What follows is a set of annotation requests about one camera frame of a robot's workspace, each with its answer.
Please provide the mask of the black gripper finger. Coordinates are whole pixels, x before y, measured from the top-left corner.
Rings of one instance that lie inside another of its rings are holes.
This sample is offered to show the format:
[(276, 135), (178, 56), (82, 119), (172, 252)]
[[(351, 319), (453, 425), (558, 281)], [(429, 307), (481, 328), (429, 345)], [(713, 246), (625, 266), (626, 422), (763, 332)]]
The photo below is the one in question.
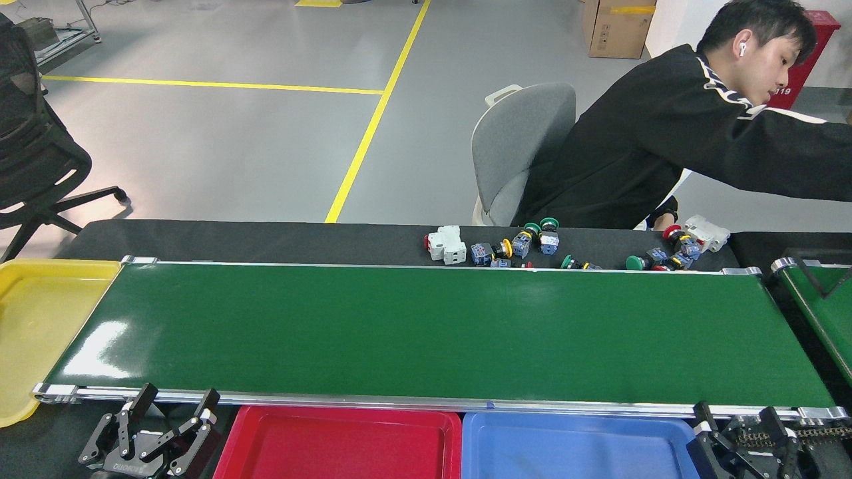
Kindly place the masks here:
[(222, 434), (215, 430), (215, 410), (220, 397), (216, 389), (205, 391), (194, 415), (157, 440), (157, 455), (164, 457), (168, 476), (199, 477), (204, 472), (222, 439)]
[(134, 399), (126, 402), (116, 414), (104, 414), (89, 436), (79, 455), (79, 464), (94, 466), (107, 463), (107, 455), (117, 451), (120, 460), (134, 458), (136, 449), (132, 433), (137, 422), (144, 416), (158, 389), (153, 384), (145, 384)]
[(763, 473), (761, 478), (801, 478), (797, 434), (785, 427), (772, 406), (761, 409), (759, 418), (764, 430), (769, 434), (770, 440), (775, 443), (773, 455), (778, 466), (775, 476)]
[(690, 458), (700, 478), (734, 478), (734, 474), (726, 470), (720, 462), (722, 452), (727, 448), (722, 446), (718, 425), (712, 416), (709, 404), (699, 401), (693, 406), (697, 424), (693, 427), (695, 439), (687, 445)]

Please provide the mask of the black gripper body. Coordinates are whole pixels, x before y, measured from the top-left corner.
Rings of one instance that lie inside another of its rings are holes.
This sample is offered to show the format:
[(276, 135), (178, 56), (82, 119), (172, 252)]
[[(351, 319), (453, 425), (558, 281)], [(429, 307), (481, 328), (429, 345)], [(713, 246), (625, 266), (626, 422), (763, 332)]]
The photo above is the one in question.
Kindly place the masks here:
[(740, 478), (775, 478), (776, 457), (772, 452), (740, 452)]
[(103, 464), (95, 470), (91, 478), (171, 478), (164, 456), (145, 462), (137, 457), (125, 460), (118, 450), (107, 454)]

